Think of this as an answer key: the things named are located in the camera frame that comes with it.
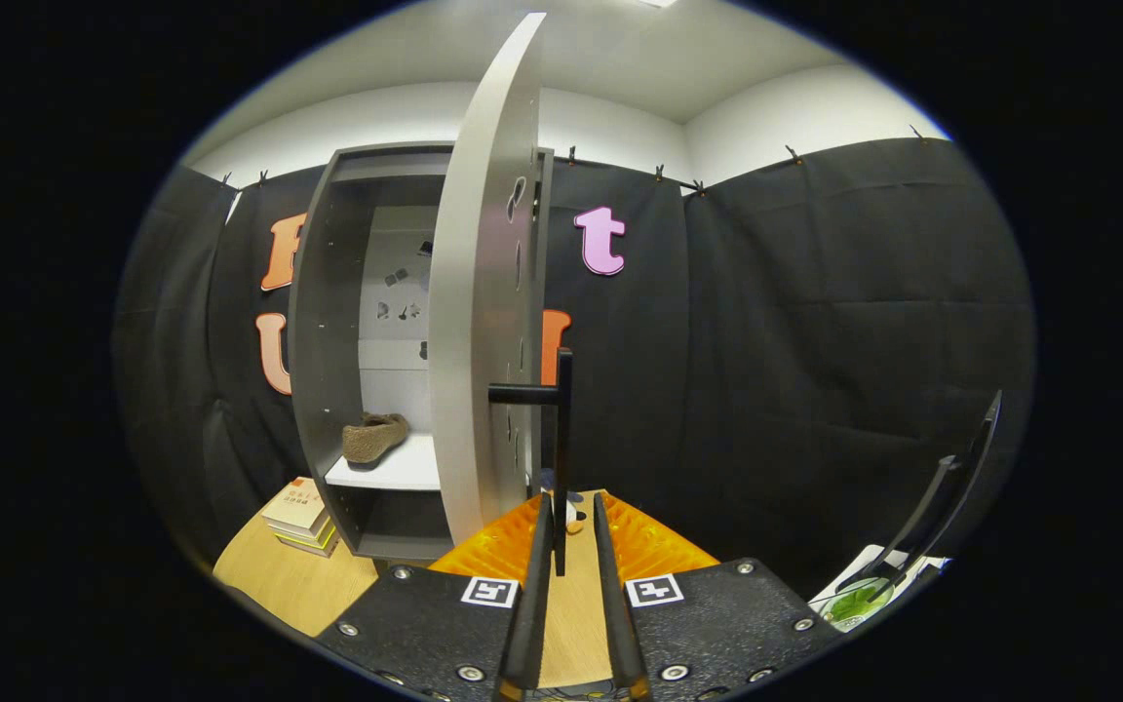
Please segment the open cabinet door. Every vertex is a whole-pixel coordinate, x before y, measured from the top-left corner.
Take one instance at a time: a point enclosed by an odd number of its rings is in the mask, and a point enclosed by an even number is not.
[[[542,21],[542,12],[527,15],[487,67],[440,194],[428,292],[428,381],[440,492],[455,544],[526,494],[530,408],[490,404],[487,385],[539,382],[529,377],[527,355],[538,348],[529,334],[544,313],[533,294],[540,283],[531,236]]]

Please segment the book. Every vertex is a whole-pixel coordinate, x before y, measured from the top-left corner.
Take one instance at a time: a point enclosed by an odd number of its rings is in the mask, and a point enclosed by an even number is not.
[[[272,534],[276,535],[276,538],[284,538],[285,541],[293,541],[295,544],[302,544],[304,546],[311,546],[313,548],[323,548],[327,545],[327,539],[331,536],[331,532],[336,530],[336,523],[330,519],[323,525],[320,530],[320,535],[316,538],[308,536],[302,536],[293,532],[286,532],[286,530],[272,529]]]
[[[316,556],[323,556],[325,558],[330,558],[331,551],[336,550],[336,545],[340,543],[340,537],[338,536],[338,534],[336,534],[336,525],[331,525],[330,528],[327,529],[325,538],[321,539],[321,541],[319,541],[317,545],[308,544],[301,541],[299,538],[284,536],[280,532],[276,532],[276,541],[284,544],[284,546],[292,546],[293,548],[298,548],[298,550],[305,550],[307,554],[314,554]]]
[[[329,516],[314,480],[299,476],[267,503],[263,519],[277,532],[316,539],[323,532]]]

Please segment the black fabric backdrop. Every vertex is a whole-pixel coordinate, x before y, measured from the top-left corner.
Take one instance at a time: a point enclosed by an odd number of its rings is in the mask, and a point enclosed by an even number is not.
[[[576,215],[611,209],[623,267],[597,275],[583,262]],[[554,161],[544,307],[570,314],[574,352],[570,480],[603,487],[650,513],[686,505],[678,475],[687,363],[687,244],[677,183],[601,164]],[[545,412],[544,463],[553,422]]]
[[[259,288],[271,227],[307,211],[321,170],[246,188],[227,226],[232,189],[179,172],[129,258],[115,338],[129,447],[207,564],[307,472],[255,317],[289,311],[290,285]],[[587,270],[574,226],[601,206],[627,227],[612,276]],[[721,559],[761,558],[803,595],[895,534],[996,388],[993,459],[940,551],[1011,466],[1030,294],[997,204],[950,143],[832,148],[705,197],[558,161],[547,265],[545,307],[572,317],[574,489],[611,490]]]
[[[937,551],[953,550],[1024,431],[1034,322],[1011,230],[955,145],[802,161],[686,197],[695,510],[670,516],[809,596],[895,535],[1003,388],[984,480]]]
[[[292,396],[277,392],[263,374],[255,320],[258,314],[289,316],[292,285],[263,291],[275,239],[271,227],[280,219],[307,213],[323,167],[245,188],[219,237],[207,302],[210,356],[218,361],[213,366],[218,400],[209,431],[218,449],[206,459],[222,476],[210,485],[210,501],[221,517],[218,528],[225,539],[231,539],[281,485],[308,474]],[[289,370],[286,323],[280,343]]]
[[[212,528],[226,523],[212,496],[226,490],[228,467],[203,457],[214,400],[206,297],[234,195],[191,170],[171,174],[129,250],[111,337],[125,439],[144,489],[189,556],[206,564],[231,537]]]

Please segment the slipper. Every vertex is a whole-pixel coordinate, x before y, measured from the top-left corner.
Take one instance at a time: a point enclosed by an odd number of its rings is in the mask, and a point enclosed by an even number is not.
[[[410,435],[410,422],[401,414],[362,413],[362,426],[347,426],[340,432],[344,458],[349,467],[368,471],[380,458]]]

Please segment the wooden floor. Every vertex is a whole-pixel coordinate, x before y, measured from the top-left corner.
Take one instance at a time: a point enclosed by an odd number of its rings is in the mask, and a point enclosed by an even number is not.
[[[583,492],[584,501],[576,505],[588,516],[594,493]],[[579,534],[567,537],[566,575],[557,577],[554,573],[549,582],[540,687],[611,676],[596,539],[590,523],[588,519]],[[353,555],[344,544],[337,546],[330,558],[282,545],[262,516],[255,514],[219,556],[214,577],[245,592],[295,630],[313,637],[377,576],[369,558]]]

